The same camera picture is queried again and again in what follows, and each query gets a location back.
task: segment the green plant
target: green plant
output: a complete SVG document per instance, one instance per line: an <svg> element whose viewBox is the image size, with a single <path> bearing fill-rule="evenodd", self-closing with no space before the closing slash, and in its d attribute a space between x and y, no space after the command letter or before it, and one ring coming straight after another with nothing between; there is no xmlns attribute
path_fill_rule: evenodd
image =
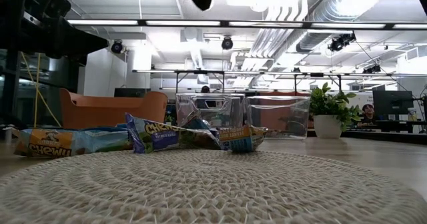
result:
<svg viewBox="0 0 427 224"><path fill-rule="evenodd" d="M347 107L348 99L356 96L354 93L344 94L340 91L337 95L326 94L330 90L328 83L323 87L316 88L312 92L310 100L310 113L313 115L333 115L341 122L341 130L345 130L346 126L352 122L360 121L359 114L361 110L359 105Z"/></svg>

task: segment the orange couch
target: orange couch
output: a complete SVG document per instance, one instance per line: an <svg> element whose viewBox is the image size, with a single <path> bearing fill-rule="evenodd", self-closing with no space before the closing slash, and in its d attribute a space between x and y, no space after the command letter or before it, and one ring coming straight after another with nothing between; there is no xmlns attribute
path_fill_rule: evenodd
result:
<svg viewBox="0 0 427 224"><path fill-rule="evenodd" d="M125 113L163 123L167 96L150 91L144 98L88 97L61 88L63 128L113 127L125 123Z"/></svg>

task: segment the round woven mat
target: round woven mat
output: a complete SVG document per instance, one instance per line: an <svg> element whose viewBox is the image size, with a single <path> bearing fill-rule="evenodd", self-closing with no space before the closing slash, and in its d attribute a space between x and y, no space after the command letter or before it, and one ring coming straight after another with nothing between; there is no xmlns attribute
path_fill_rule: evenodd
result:
<svg viewBox="0 0 427 224"><path fill-rule="evenodd" d="M0 179L0 223L426 223L415 191L351 164L258 151L56 159Z"/></svg>

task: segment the plastic storage bin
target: plastic storage bin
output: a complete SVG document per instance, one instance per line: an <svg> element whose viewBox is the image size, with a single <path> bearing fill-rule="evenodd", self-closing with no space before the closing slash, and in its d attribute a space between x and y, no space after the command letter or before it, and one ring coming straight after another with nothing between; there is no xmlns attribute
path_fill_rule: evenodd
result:
<svg viewBox="0 0 427 224"><path fill-rule="evenodd" d="M243 125L244 94L178 93L177 124L185 124L188 115L200 111L211 127L230 128Z"/></svg>
<svg viewBox="0 0 427 224"><path fill-rule="evenodd" d="M267 127L266 138L305 139L310 97L255 96L245 98L248 124Z"/></svg>

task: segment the floor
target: floor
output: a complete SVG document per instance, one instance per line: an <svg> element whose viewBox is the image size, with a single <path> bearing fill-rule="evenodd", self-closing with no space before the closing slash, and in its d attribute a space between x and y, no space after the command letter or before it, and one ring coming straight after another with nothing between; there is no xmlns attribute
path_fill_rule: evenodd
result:
<svg viewBox="0 0 427 224"><path fill-rule="evenodd" d="M313 137L305 141L267 140L259 150L313 155L368 167L412 187L427 200L427 146ZM49 160L18 157L12 153L13 145L0 143L0 175Z"/></svg>

